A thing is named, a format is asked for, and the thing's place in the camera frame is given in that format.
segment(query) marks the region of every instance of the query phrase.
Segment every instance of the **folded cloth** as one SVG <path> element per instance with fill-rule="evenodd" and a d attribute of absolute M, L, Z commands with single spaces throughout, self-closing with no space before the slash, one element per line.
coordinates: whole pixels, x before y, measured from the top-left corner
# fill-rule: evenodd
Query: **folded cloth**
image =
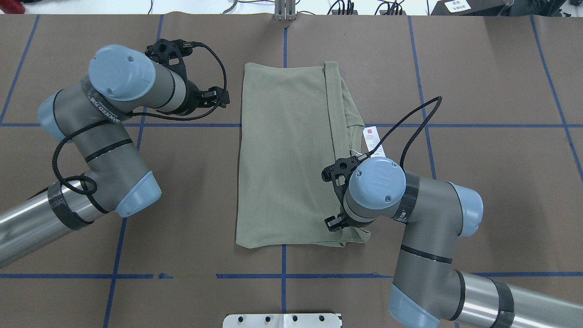
<path fill-rule="evenodd" d="M 247 63 L 241 123 L 238 245 L 344 247 L 370 238 L 360 228 L 330 232 L 324 223 L 340 204 L 332 183 L 322 181 L 322 169 L 359 150 L 364 128 L 338 63 Z"/>

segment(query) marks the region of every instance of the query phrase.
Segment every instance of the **white sticker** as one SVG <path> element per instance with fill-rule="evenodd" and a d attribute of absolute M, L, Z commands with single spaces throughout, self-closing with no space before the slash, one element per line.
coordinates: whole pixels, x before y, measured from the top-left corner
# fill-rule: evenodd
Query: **white sticker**
<path fill-rule="evenodd" d="M 472 9 L 466 0 L 454 0 L 445 3 L 447 10 L 449 12 L 462 12 L 468 9 Z"/>
<path fill-rule="evenodd" d="M 381 138 L 378 137 L 377 127 L 367 127 L 363 130 L 364 135 L 364 142 L 366 142 L 366 148 L 368 151 L 373 150 Z M 382 148 L 382 145 L 378 147 L 377 151 L 371 155 L 371 157 L 386 157 L 385 151 Z"/>

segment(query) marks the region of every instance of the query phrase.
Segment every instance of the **white tag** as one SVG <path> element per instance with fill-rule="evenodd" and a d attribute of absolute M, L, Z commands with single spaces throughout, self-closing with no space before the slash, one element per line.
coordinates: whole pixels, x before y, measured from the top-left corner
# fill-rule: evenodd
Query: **white tag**
<path fill-rule="evenodd" d="M 462 12 L 468 9 L 472 9 L 466 0 L 454 0 L 445 3 L 447 10 L 449 12 Z"/>
<path fill-rule="evenodd" d="M 368 151 L 373 150 L 381 138 L 378 137 L 377 127 L 367 127 L 363 130 L 364 135 L 364 142 L 366 142 L 366 148 Z M 377 151 L 374 154 L 370 155 L 371 157 L 386 157 L 385 151 L 382 148 L 382 145 L 378 147 Z"/>

